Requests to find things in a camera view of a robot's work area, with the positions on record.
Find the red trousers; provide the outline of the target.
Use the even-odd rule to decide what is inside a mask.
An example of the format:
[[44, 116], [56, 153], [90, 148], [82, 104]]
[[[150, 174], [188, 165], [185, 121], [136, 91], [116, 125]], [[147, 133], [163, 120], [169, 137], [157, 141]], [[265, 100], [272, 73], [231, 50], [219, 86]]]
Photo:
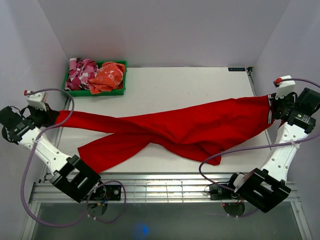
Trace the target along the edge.
[[149, 144], [217, 166], [221, 163], [220, 152], [259, 135], [273, 124], [273, 109], [270, 96], [265, 95], [127, 117], [62, 110], [55, 123], [105, 133], [78, 148], [80, 158], [97, 173], [128, 160]]

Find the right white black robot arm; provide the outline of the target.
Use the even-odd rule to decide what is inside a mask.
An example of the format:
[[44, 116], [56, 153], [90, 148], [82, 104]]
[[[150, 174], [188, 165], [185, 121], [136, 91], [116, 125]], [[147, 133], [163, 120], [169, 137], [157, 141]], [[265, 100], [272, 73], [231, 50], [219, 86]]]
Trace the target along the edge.
[[275, 119], [281, 120], [275, 144], [265, 163], [251, 172], [234, 173], [226, 185], [226, 194], [248, 201], [264, 213], [269, 212], [283, 200], [291, 189], [286, 186], [290, 164], [300, 147], [316, 126], [312, 115], [320, 108], [320, 94], [305, 88], [300, 95], [291, 92], [272, 100]]

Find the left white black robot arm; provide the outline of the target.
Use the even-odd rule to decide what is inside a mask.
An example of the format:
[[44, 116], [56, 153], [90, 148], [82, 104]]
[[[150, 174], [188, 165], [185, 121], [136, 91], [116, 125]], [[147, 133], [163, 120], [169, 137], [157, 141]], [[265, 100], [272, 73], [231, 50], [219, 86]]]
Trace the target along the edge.
[[35, 154], [45, 163], [50, 170], [52, 178], [50, 183], [64, 194], [80, 203], [89, 194], [100, 200], [106, 195], [106, 187], [101, 184], [101, 177], [90, 168], [77, 155], [68, 156], [58, 150], [44, 135], [36, 139], [41, 132], [41, 127], [50, 127], [55, 124], [59, 112], [50, 109], [45, 104], [46, 110], [27, 106], [30, 115], [23, 116], [22, 112], [16, 113], [12, 106], [7, 106], [0, 111], [0, 124], [2, 136], [11, 143], [21, 145], [29, 150], [35, 142]]

